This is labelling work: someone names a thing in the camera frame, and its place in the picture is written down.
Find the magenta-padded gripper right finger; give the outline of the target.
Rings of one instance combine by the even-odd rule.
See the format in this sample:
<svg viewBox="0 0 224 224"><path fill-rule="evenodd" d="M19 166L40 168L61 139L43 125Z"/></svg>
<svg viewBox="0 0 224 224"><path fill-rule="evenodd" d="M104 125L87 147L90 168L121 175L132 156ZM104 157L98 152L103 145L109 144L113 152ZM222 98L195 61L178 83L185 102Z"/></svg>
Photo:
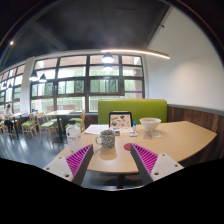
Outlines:
<svg viewBox="0 0 224 224"><path fill-rule="evenodd" d="M166 153L156 154L134 143L131 144L131 155L144 185L183 169Z"/></svg>

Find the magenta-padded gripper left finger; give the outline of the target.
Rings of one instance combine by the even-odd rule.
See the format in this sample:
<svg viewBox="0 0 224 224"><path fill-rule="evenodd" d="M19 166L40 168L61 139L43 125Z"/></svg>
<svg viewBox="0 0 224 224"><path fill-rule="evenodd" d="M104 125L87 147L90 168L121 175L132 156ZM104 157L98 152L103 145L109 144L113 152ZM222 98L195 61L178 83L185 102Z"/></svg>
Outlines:
<svg viewBox="0 0 224 224"><path fill-rule="evenodd" d="M90 144L66 157L56 157L44 170L81 185L93 154L93 145Z"/></svg>

